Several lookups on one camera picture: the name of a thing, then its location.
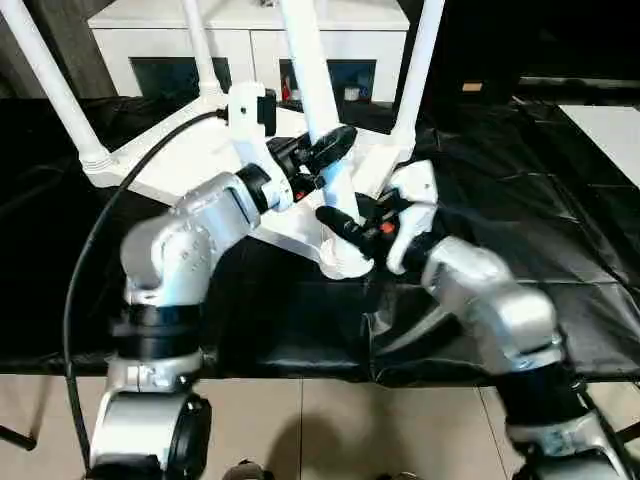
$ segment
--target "white cabinet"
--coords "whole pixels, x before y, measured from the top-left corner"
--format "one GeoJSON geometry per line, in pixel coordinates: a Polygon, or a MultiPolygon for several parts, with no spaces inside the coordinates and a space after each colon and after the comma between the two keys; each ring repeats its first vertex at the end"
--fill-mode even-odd
{"type": "MultiPolygon", "coordinates": [[[[258,80],[281,98],[289,48],[279,8],[261,7],[259,0],[199,0],[199,8],[211,53],[224,59],[231,80],[258,80]]],[[[362,65],[371,77],[367,98],[392,102],[409,28],[397,2],[317,0],[316,12],[332,76],[345,71],[340,62],[352,61],[356,71],[362,65]]],[[[143,77],[154,72],[145,71],[145,59],[161,65],[192,58],[180,0],[116,0],[89,26],[120,95],[143,93],[143,77]]]]}
{"type": "MultiPolygon", "coordinates": [[[[184,29],[94,29],[93,34],[119,95],[142,95],[134,69],[137,60],[193,58],[184,29]]],[[[207,37],[212,55],[226,59],[233,80],[255,79],[247,30],[207,30],[207,37]]]]}
{"type": "MultiPolygon", "coordinates": [[[[327,60],[365,60],[373,63],[373,102],[393,102],[404,49],[404,32],[321,32],[327,60]]],[[[251,32],[258,81],[275,89],[281,99],[281,61],[289,59],[283,31],[251,32]]]]}

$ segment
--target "table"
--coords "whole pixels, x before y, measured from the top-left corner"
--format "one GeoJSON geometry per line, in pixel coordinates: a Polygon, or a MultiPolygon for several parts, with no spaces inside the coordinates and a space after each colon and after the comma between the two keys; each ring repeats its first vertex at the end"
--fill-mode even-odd
{"type": "MultiPolygon", "coordinates": [[[[7,162],[0,197],[0,230],[12,232],[1,240],[0,288],[17,306],[4,313],[0,371],[61,374],[66,282],[109,192],[86,180],[48,103],[0,107],[6,151],[21,152],[7,162]]],[[[84,108],[115,148],[178,105],[106,99],[84,108]]],[[[387,109],[373,105],[350,106],[342,119],[382,131],[393,123],[387,109]]],[[[435,228],[496,251],[519,281],[544,290],[588,380],[640,378],[637,187],[557,108],[470,106],[448,125],[439,142],[432,126],[418,128],[416,155],[432,160],[442,200],[435,228]]],[[[127,195],[96,245],[73,318],[81,374],[104,373],[112,351],[108,326],[122,301],[122,236],[162,209],[127,195]]],[[[432,306],[415,275],[374,272],[332,282],[313,263],[246,239],[212,279],[204,375],[304,375],[388,386],[490,382],[474,342],[455,322],[382,353],[432,306]]]]}

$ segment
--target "black cable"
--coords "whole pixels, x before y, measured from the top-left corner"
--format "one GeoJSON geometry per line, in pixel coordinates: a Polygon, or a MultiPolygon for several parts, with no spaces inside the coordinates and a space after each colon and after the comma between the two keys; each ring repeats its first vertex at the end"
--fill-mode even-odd
{"type": "Polygon", "coordinates": [[[67,381],[67,394],[69,397],[69,406],[71,407],[71,415],[73,417],[73,423],[76,429],[76,435],[78,437],[78,442],[80,443],[80,451],[82,453],[82,460],[84,462],[85,470],[89,471],[89,455],[90,455],[90,445],[89,445],[89,437],[87,435],[87,429],[84,424],[84,417],[82,416],[82,407],[80,405],[80,396],[78,394],[78,382],[76,380],[76,375],[73,369],[73,361],[71,359],[71,306],[73,304],[73,297],[76,291],[76,285],[78,284],[78,277],[80,276],[80,272],[82,271],[82,267],[87,259],[93,244],[96,241],[96,237],[102,226],[104,225],[107,217],[111,213],[113,206],[118,201],[118,199],[122,196],[125,190],[129,188],[129,186],[133,183],[136,177],[140,174],[142,169],[147,166],[147,164],[151,161],[151,159],[162,150],[171,140],[173,140],[180,133],[185,131],[187,128],[195,125],[202,120],[206,120],[208,118],[213,117],[221,117],[224,115],[224,111],[216,110],[214,112],[207,112],[200,115],[197,115],[190,120],[187,120],[185,123],[176,127],[171,132],[169,132],[162,140],[156,143],[151,149],[143,155],[140,161],[131,169],[131,171],[124,178],[122,183],[118,186],[114,194],[111,196],[109,201],[106,203],[100,215],[98,215],[98,219],[91,227],[91,231],[85,240],[84,245],[82,246],[82,250],[80,251],[80,255],[78,256],[78,260],[76,261],[75,267],[73,269],[73,274],[71,275],[71,280],[69,281],[69,288],[67,289],[67,296],[64,304],[64,317],[62,320],[62,345],[63,345],[63,354],[64,354],[64,366],[65,366],[65,378],[67,381]]]}

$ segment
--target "red button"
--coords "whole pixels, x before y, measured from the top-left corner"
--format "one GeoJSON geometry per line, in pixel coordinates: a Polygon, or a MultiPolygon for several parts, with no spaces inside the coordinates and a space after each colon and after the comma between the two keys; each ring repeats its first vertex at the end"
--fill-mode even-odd
{"type": "Polygon", "coordinates": [[[384,222],[382,225],[380,225],[380,231],[382,233],[393,233],[393,231],[396,229],[396,226],[391,223],[391,222],[384,222]]]}

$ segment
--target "wall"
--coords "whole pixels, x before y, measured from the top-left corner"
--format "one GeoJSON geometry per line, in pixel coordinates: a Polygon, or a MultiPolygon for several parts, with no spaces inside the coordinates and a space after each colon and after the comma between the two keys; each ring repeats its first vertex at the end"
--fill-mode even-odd
{"type": "MultiPolygon", "coordinates": [[[[26,0],[62,73],[80,98],[116,94],[87,19],[113,0],[26,0]]],[[[4,19],[0,20],[0,97],[43,97],[4,19]]]]}

